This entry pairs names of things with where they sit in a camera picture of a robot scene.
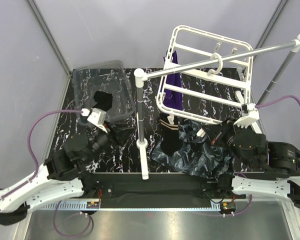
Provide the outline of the black striped sock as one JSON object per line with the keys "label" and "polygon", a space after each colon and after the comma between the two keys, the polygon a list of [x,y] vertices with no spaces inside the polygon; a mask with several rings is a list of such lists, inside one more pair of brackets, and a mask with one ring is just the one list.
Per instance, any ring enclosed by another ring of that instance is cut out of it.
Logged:
{"label": "black striped sock", "polygon": [[162,136],[160,147],[166,155],[172,156],[175,152],[182,148],[183,141],[179,137],[178,118],[174,117],[173,123],[170,123],[168,117],[169,115],[166,113],[159,114]]}
{"label": "black striped sock", "polygon": [[95,104],[93,108],[97,108],[107,112],[112,108],[113,105],[113,95],[111,93],[96,91],[93,96]]}

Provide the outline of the white clip sock hanger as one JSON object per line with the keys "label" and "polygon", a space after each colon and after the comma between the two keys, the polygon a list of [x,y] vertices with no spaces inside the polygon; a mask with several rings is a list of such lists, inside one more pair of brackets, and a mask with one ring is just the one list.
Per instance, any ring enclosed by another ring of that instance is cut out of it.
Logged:
{"label": "white clip sock hanger", "polygon": [[[191,34],[199,35],[204,38],[216,40],[217,43],[227,43],[234,45],[235,48],[243,47],[249,52],[253,50],[252,46],[245,42],[237,39],[229,38],[226,36],[218,35],[215,33],[207,32],[204,30],[200,30],[197,28],[193,28],[186,25],[179,25],[173,29],[171,39],[169,42],[168,52],[166,54],[164,68],[161,72],[155,72],[153,74],[148,74],[147,78],[157,78],[160,77],[160,85],[159,92],[156,97],[156,104],[160,111],[169,115],[168,120],[171,124],[174,123],[174,117],[189,119],[192,121],[197,121],[200,123],[204,123],[207,125],[218,125],[220,124],[219,120],[206,117],[203,115],[198,115],[194,113],[190,113],[187,111],[179,110],[175,107],[169,107],[164,103],[164,100],[167,98],[166,90],[172,91],[178,94],[184,94],[193,96],[199,99],[207,100],[210,102],[215,102],[223,105],[228,105],[230,107],[242,108],[243,104],[250,104],[251,102],[251,82],[252,82],[252,70],[253,70],[253,61],[254,58],[252,56],[238,56],[236,53],[231,53],[230,62],[242,67],[245,67],[247,70],[247,75],[243,81],[238,81],[235,79],[223,77],[220,75],[221,70],[224,67],[224,62],[227,61],[226,57],[221,56],[219,53],[214,51],[213,53],[199,50],[190,46],[182,45],[177,43],[178,33],[181,31],[185,31]],[[181,49],[187,52],[199,54],[202,56],[208,57],[211,61],[216,61],[218,64],[217,69],[209,69],[207,72],[201,71],[200,68],[207,66],[208,62],[198,62],[191,63],[186,65],[179,65],[173,62],[173,53],[175,49]],[[238,88],[238,91],[235,93],[238,101],[226,100],[220,97],[208,95],[205,93],[200,93],[198,91],[193,91],[190,89],[182,88],[167,82],[167,77],[169,75],[183,73],[192,77],[196,77],[198,79],[206,80],[208,82],[222,84],[225,86],[230,86],[234,88]]]}

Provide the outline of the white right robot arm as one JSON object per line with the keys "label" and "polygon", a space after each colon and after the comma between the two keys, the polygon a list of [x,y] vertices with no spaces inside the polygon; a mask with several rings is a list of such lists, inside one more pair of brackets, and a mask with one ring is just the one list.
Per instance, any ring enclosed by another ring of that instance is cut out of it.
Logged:
{"label": "white right robot arm", "polygon": [[268,141],[251,127],[235,126],[232,118],[216,125],[203,125],[197,132],[213,147],[224,147],[251,172],[222,174],[217,192],[231,195],[263,195],[292,202],[300,209],[300,150],[285,142]]}

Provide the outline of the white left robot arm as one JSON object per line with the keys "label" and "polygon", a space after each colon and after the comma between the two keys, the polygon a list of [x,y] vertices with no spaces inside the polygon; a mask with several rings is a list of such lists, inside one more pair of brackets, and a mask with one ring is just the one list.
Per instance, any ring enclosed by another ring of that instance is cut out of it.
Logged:
{"label": "white left robot arm", "polygon": [[93,198],[101,194],[92,174],[86,169],[100,153],[123,146],[134,128],[125,123],[106,123],[95,135],[70,135],[62,148],[53,152],[28,177],[13,186],[0,189],[0,225],[16,224],[48,204],[71,198]]}

